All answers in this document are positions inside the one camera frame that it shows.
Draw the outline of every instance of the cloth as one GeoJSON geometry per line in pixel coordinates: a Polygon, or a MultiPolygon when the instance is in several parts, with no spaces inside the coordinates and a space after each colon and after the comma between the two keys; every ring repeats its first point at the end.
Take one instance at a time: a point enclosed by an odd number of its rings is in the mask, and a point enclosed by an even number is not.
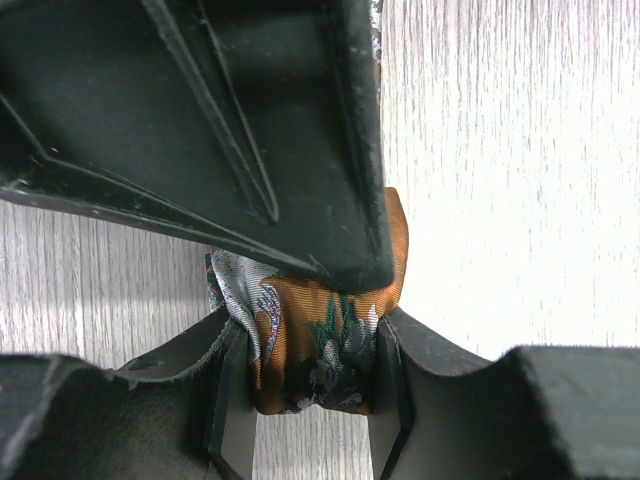
{"type": "Polygon", "coordinates": [[[396,271],[394,282],[383,289],[337,293],[255,260],[208,248],[211,309],[224,304],[231,318],[249,332],[259,412],[297,413],[317,404],[369,413],[378,320],[398,305],[409,247],[396,190],[386,188],[385,197],[396,271]]]}

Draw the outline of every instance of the white wooden surface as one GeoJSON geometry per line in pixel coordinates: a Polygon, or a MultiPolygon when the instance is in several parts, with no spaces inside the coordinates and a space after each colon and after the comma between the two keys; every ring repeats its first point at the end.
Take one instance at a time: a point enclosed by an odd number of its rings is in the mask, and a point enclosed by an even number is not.
{"type": "MultiPolygon", "coordinates": [[[[638,345],[640,1],[386,0],[401,305],[488,358],[638,345]]],[[[201,247],[0,204],[0,350],[103,366],[206,312],[201,247]]],[[[370,479],[366,424],[261,418],[254,478],[370,479]]]]}

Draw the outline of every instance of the ridge on black plastic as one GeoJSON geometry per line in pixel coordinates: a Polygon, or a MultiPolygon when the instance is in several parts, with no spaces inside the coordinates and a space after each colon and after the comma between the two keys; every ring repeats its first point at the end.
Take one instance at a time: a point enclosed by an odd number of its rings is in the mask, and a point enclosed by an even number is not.
{"type": "Polygon", "coordinates": [[[368,1],[0,2],[0,198],[393,280],[368,1]]]}

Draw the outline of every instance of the light gray wood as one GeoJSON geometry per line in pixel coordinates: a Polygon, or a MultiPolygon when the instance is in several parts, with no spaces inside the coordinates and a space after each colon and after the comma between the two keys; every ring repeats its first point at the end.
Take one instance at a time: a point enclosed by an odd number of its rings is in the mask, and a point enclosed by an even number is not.
{"type": "MultiPolygon", "coordinates": [[[[638,345],[640,2],[387,0],[401,305],[489,358],[638,345]]],[[[116,367],[206,313],[199,245],[0,204],[0,350],[116,367]]],[[[261,417],[258,479],[369,479],[363,418],[261,417]]]]}

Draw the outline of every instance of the wood grain surface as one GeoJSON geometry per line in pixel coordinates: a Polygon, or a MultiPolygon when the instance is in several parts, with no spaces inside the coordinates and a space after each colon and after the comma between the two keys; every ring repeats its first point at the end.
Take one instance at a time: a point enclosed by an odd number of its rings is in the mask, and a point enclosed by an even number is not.
{"type": "MultiPolygon", "coordinates": [[[[401,305],[496,358],[638,345],[640,1],[387,0],[401,305]]],[[[206,313],[202,249],[0,204],[0,350],[117,367],[206,313]]],[[[256,479],[370,479],[363,418],[261,417],[256,479]]]]}

